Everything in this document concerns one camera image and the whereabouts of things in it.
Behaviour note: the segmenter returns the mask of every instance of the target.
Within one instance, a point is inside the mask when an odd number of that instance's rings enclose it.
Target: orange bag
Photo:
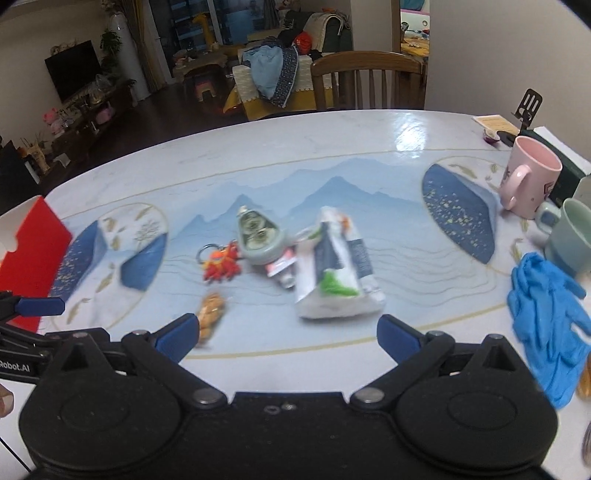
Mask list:
[[[307,32],[300,33],[294,40],[294,45],[297,47],[300,55],[308,55],[312,50],[312,37]]]

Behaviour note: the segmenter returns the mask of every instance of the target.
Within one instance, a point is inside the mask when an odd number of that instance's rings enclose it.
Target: gold leaf pattern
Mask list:
[[[457,163],[452,163],[451,165],[449,165],[450,167],[457,167],[459,168],[462,173],[464,175],[469,176],[471,179],[476,180],[478,177],[476,176],[476,174],[472,171],[471,168],[465,167],[464,165],[458,165]]]
[[[105,288],[107,288],[111,282],[113,281],[113,272],[111,272],[110,274],[108,274],[105,278],[103,278],[100,281],[99,287],[96,289],[96,292],[100,292],[103,291]]]
[[[74,304],[74,306],[70,310],[70,313],[68,313],[68,318],[66,320],[66,323],[68,325],[71,324],[72,320],[74,320],[76,315],[78,315],[78,310],[80,309],[80,304],[81,303],[88,303],[88,302],[90,302],[90,299],[82,299],[80,301],[77,301],[76,304]]]
[[[516,238],[513,243],[511,244],[511,256],[513,257],[513,260],[515,261],[516,265],[519,265],[519,262],[521,262],[521,257],[523,256],[523,254],[521,253],[521,251],[519,250],[519,248],[517,247],[517,244],[520,244],[523,241],[522,238]]]
[[[150,207],[146,207],[142,210],[139,211],[139,213],[137,214],[137,216],[135,217],[136,220],[139,220],[140,218],[142,218],[146,213],[148,213],[151,210],[151,206]]]
[[[134,240],[138,243],[138,248],[147,244],[153,238],[156,238],[160,231],[160,223],[155,220],[148,220],[135,234]]]
[[[112,232],[115,229],[115,225],[117,224],[117,220],[115,220],[114,218],[108,217],[108,218],[105,218],[103,221],[107,222],[107,231],[108,232]]]

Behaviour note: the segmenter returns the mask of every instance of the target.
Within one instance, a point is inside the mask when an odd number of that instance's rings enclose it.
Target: paper note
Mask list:
[[[484,115],[472,117],[477,123],[484,128],[490,128],[495,132],[509,132],[513,135],[519,135],[519,129],[513,125],[509,120],[500,115]]]

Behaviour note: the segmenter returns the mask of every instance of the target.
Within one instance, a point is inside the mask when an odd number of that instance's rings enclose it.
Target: wall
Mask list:
[[[99,52],[100,35],[107,17],[100,0],[38,0],[11,8],[0,21],[0,135],[32,141],[43,131],[51,133],[41,116],[61,106],[44,60],[52,46],[92,40]]]
[[[355,0],[301,0],[303,12],[322,12],[323,7],[341,10],[346,15],[351,15],[351,2]]]
[[[355,50],[392,50],[392,6],[387,0],[351,0]]]
[[[591,158],[591,31],[567,7],[437,0],[430,9],[427,109],[515,120],[511,112],[531,87],[544,98],[533,125]]]

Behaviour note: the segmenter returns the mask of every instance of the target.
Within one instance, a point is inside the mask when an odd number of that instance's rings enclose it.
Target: wooden chair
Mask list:
[[[420,108],[420,83],[423,66],[400,53],[386,51],[343,51],[316,60],[311,66],[316,109],[326,111],[322,76],[330,75],[335,109],[363,109],[361,70],[369,70],[369,107],[375,108],[374,70],[382,71],[382,108],[388,108],[387,71],[392,72],[390,108]]]

